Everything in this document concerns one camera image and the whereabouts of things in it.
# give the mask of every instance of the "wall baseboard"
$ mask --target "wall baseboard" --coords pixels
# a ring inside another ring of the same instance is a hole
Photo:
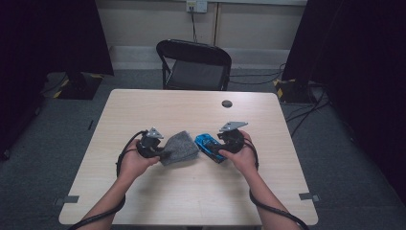
[[[289,50],[223,48],[232,58],[233,69],[279,69],[287,61]],[[111,46],[113,69],[161,69],[155,47]]]

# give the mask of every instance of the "forearm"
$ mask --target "forearm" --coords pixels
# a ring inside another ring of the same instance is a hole
[[[130,186],[130,181],[117,179],[107,193],[105,193],[105,195],[95,204],[95,206],[93,206],[93,208],[83,217],[83,219],[91,218],[95,215],[102,214],[115,208],[122,201]],[[89,223],[79,229],[110,229],[114,217],[114,214],[110,215],[106,218]]]
[[[244,174],[245,179],[251,189],[251,193],[254,198],[262,204],[267,206],[280,209],[282,211],[288,212],[283,204],[278,200],[278,198],[272,193],[263,179],[260,177],[258,172],[249,172]],[[259,212],[259,217],[262,222],[264,229],[300,229],[296,222],[293,220],[274,214],[272,212],[266,211],[260,207],[257,207]]]

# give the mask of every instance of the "electrical outlet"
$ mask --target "electrical outlet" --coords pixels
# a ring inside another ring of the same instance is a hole
[[[186,12],[207,12],[207,0],[205,1],[186,1]]]
[[[190,12],[191,8],[196,12],[197,10],[197,1],[186,1],[186,12]]]

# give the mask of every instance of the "wooden table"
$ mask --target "wooden table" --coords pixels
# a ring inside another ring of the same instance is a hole
[[[233,106],[222,106],[229,100]],[[248,122],[259,155],[259,173],[286,208],[308,225],[318,217],[276,95],[271,93],[116,89],[110,94],[80,165],[59,221],[79,221],[116,179],[117,157],[128,139],[156,127],[164,136],[186,130],[214,138],[227,122]],[[261,225],[248,186],[231,161],[216,164],[199,152],[196,160],[156,164],[126,194],[115,224],[225,226]]]

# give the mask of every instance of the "blue object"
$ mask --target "blue object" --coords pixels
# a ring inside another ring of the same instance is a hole
[[[208,155],[216,163],[221,163],[227,158],[219,154],[217,150],[214,150],[215,146],[220,146],[221,144],[215,140],[210,134],[203,133],[194,139],[194,142],[199,146],[200,150]]]

